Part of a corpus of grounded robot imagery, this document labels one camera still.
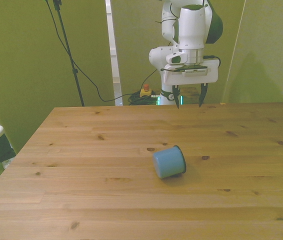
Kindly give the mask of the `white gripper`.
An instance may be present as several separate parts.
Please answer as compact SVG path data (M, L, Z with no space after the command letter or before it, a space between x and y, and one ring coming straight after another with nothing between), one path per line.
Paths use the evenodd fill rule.
M201 84L198 106L204 103L208 83L215 83L218 80L219 60L204 60L199 64L167 64L161 68L163 83L172 86L172 94L177 108L180 106L180 88L178 85Z

